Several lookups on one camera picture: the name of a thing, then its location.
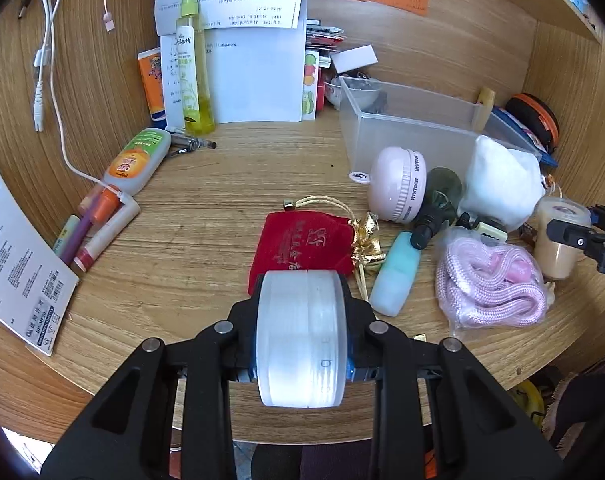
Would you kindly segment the blue patchwork pencil pouch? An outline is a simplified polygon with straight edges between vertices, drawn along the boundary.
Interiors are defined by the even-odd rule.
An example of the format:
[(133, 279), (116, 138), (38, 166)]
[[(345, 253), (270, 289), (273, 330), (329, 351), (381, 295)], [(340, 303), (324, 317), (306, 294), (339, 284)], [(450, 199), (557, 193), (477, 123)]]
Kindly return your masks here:
[(493, 107), (484, 133), (508, 148), (533, 154), (540, 165), (557, 168), (557, 161), (543, 147), (534, 133), (499, 106)]

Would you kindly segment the stack of books and cards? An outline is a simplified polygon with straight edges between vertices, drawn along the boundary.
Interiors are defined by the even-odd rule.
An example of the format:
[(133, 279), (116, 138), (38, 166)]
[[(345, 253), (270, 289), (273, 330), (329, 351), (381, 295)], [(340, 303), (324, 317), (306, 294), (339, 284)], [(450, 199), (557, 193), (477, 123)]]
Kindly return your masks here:
[(316, 112), (323, 110), (327, 83), (333, 78), (331, 55), (339, 50), (345, 40), (344, 29), (334, 25), (323, 25), (319, 18), (306, 20), (306, 49), (316, 53), (317, 97)]

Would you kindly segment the pink round portable fan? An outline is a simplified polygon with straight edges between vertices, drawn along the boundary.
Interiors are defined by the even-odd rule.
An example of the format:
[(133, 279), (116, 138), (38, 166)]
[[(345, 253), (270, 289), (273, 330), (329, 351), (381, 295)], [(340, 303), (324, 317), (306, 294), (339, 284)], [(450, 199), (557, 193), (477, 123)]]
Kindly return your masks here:
[(420, 152), (398, 146), (383, 148), (369, 173), (369, 209), (381, 220), (411, 223), (423, 204), (426, 176)]

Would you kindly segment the translucent white round jar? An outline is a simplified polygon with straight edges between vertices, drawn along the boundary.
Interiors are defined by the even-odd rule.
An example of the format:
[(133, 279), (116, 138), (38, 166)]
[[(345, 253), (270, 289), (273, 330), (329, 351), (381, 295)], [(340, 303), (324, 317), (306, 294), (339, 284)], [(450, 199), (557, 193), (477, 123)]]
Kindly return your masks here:
[(334, 408), (348, 364), (346, 307), (334, 271), (270, 271), (256, 328), (261, 401), (271, 408)]

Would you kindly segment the orange green lotion tube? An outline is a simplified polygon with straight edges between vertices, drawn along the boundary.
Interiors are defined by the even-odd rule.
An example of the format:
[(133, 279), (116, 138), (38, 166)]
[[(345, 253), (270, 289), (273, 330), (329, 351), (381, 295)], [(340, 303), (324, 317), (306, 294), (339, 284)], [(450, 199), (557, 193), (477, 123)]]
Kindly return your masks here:
[(135, 196), (145, 188), (171, 145), (171, 134), (162, 129), (145, 128), (134, 136), (103, 174), (103, 182)]

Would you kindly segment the white fleece pouch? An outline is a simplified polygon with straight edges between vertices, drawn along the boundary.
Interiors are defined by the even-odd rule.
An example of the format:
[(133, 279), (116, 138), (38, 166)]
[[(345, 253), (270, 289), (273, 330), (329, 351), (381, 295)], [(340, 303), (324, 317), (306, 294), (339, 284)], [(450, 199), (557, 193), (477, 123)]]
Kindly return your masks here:
[(531, 216), (544, 195), (539, 162), (533, 154), (478, 136), (459, 214), (493, 219), (512, 232)]

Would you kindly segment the red velvet drawstring pouch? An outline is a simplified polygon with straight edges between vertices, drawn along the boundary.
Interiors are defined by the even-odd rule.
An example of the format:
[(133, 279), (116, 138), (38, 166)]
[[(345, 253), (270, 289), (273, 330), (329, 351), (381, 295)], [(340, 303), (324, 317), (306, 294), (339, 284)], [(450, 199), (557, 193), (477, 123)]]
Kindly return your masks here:
[(333, 270), (353, 273), (353, 227), (347, 218), (320, 211), (268, 214), (248, 275), (252, 295), (258, 278), (269, 271)]

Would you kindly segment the teal frosted small bottle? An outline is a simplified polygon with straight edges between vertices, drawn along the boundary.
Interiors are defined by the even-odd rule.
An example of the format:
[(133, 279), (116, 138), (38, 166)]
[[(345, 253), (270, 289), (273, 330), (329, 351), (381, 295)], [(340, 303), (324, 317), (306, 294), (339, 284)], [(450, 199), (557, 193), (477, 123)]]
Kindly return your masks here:
[(400, 232), (376, 275), (369, 303), (374, 311), (395, 318), (405, 305), (421, 261), (411, 245), (411, 232)]

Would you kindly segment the black orange zip case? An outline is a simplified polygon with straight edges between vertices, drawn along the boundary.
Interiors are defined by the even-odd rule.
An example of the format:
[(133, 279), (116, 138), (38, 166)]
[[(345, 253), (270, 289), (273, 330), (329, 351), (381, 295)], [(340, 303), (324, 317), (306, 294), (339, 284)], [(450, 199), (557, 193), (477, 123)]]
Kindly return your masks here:
[(508, 100), (504, 110), (523, 124), (549, 154), (560, 143), (560, 125), (551, 108), (537, 96), (517, 93)]

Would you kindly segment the small yellow lotion bottle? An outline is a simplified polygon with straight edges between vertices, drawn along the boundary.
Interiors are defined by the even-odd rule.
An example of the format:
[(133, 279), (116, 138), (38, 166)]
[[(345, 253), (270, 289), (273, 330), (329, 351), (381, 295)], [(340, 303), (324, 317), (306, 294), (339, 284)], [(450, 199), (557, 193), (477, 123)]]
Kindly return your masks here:
[(493, 112), (495, 105), (496, 92), (488, 87), (481, 88), (475, 104), (474, 115), (472, 119), (472, 130), (476, 133), (482, 133), (487, 125), (489, 117)]

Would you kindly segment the metal nail clipper tools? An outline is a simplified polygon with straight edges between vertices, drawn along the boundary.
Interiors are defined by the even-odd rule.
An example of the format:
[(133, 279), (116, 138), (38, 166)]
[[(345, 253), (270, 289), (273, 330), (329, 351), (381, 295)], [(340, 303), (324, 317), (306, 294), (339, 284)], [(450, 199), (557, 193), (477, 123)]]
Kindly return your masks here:
[(215, 150), (217, 143), (198, 136), (191, 136), (186, 133), (183, 129), (166, 127), (165, 130), (170, 133), (171, 145), (174, 146), (174, 150), (167, 154), (168, 158), (173, 158), (183, 154), (193, 153), (206, 148), (206, 150)]

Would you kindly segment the fruit pattern box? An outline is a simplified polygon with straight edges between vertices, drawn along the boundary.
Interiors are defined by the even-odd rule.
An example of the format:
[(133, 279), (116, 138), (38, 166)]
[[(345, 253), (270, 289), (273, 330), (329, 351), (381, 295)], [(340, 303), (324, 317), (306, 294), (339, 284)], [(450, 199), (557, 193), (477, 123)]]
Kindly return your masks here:
[(316, 118), (319, 80), (319, 52), (307, 50), (304, 57), (304, 80), (302, 81), (301, 118)]

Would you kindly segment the bundle of marker pens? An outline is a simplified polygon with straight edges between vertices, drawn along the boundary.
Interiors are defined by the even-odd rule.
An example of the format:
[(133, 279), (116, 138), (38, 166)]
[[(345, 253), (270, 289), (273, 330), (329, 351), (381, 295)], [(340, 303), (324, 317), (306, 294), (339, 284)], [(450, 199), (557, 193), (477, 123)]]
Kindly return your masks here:
[(84, 202), (82, 216), (70, 217), (71, 224), (60, 233), (54, 252), (63, 263), (75, 263), (89, 271), (104, 250), (140, 213), (140, 205), (129, 195), (108, 188), (95, 190)]

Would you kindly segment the bowl of beads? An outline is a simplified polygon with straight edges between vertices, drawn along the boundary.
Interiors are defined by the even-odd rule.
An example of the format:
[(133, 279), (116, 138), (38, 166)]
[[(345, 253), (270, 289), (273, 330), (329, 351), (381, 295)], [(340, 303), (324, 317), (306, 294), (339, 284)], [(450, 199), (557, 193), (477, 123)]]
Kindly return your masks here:
[[(370, 108), (381, 93), (381, 85), (375, 79), (346, 76), (344, 82), (361, 110)], [(345, 99), (341, 78), (334, 76), (327, 81), (324, 84), (324, 91), (325, 99), (331, 103), (335, 110), (339, 110), (343, 99)]]

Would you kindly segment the dark green spray bottle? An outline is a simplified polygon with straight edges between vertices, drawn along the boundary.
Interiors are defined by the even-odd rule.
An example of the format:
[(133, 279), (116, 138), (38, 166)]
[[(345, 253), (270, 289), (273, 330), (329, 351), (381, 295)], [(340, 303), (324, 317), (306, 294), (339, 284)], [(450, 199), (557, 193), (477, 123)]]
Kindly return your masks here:
[(423, 250), (443, 229), (455, 223), (463, 194), (458, 175), (445, 167), (436, 167), (427, 174), (423, 204), (413, 223), (410, 244)]

